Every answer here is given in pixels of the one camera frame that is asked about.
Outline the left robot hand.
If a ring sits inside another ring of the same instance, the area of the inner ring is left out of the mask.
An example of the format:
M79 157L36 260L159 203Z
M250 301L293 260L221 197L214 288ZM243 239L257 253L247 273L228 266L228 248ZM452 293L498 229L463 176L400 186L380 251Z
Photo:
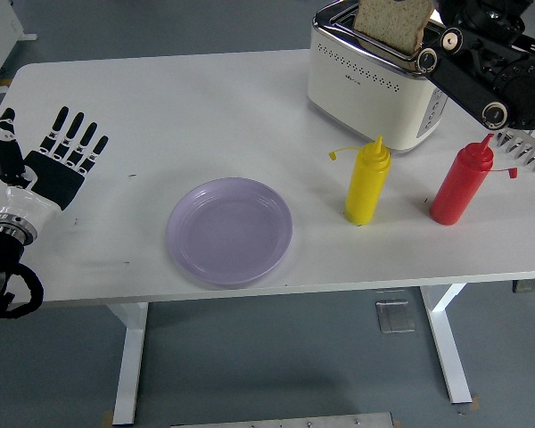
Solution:
M7 108L2 113L0 179L6 184L6 206L0 214L22 218L39 230L73 201L108 137L95 133L94 122L84 127L82 112L64 128L68 115L69 109L62 107L38 148L24 155L14 132L14 110Z

